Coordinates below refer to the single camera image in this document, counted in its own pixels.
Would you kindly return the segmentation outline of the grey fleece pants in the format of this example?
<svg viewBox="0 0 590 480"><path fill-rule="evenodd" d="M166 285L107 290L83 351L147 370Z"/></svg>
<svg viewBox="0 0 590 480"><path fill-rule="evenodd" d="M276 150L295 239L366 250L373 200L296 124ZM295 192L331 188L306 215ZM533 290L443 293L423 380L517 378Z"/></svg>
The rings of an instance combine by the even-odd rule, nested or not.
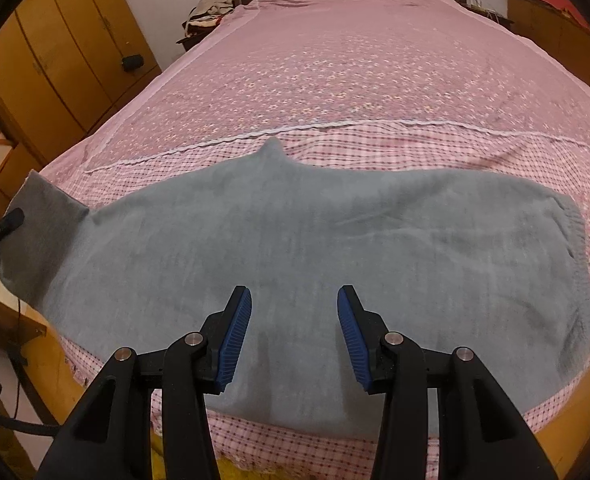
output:
<svg viewBox="0 0 590 480"><path fill-rule="evenodd" d="M528 411L590 354L590 274L577 205L474 170L358 171L295 162L278 140L92 210L39 174L13 206L0 281L104 359L164 349L237 285L252 316L213 411L373 440L383 401L356 382L338 289L420 346L472 348Z"/></svg>

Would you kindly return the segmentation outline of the wooden wardrobe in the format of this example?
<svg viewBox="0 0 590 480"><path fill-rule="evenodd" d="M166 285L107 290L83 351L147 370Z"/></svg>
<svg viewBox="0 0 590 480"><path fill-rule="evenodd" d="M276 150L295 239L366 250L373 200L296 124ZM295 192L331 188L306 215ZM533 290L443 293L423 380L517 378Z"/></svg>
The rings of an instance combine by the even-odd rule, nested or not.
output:
<svg viewBox="0 0 590 480"><path fill-rule="evenodd" d="M124 56L141 54L125 73ZM23 0L0 29L0 216L161 73L126 0Z"/></svg>

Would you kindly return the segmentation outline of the pile of clothes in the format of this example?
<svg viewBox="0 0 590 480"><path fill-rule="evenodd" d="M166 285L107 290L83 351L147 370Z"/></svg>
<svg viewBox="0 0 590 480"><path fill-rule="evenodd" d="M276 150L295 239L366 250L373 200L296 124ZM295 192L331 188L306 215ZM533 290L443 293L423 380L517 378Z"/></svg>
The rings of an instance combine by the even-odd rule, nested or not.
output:
<svg viewBox="0 0 590 480"><path fill-rule="evenodd" d="M183 37L177 40L189 51L217 28L221 20L234 9L234 0L199 0L182 23Z"/></svg>

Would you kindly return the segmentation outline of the pink floral bedspread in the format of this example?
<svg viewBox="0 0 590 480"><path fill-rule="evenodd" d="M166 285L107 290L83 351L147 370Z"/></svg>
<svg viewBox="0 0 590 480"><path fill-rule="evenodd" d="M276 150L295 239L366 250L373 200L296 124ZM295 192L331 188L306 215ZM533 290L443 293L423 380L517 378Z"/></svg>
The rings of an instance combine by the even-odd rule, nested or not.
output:
<svg viewBox="0 0 590 480"><path fill-rule="evenodd" d="M569 195L590 261L590 86L452 0L256 0L44 176L98 208L280 139L306 164L489 169ZM590 356L525 415L555 469L590 434Z"/></svg>

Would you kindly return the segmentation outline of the wooden drawer cabinet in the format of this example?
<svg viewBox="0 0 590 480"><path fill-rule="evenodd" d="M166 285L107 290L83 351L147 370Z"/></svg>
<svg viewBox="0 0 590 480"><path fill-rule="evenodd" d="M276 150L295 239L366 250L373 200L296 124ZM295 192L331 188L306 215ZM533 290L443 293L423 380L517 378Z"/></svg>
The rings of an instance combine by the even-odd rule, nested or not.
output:
<svg viewBox="0 0 590 480"><path fill-rule="evenodd" d="M590 30L542 0L508 0L514 34L524 36L590 86Z"/></svg>

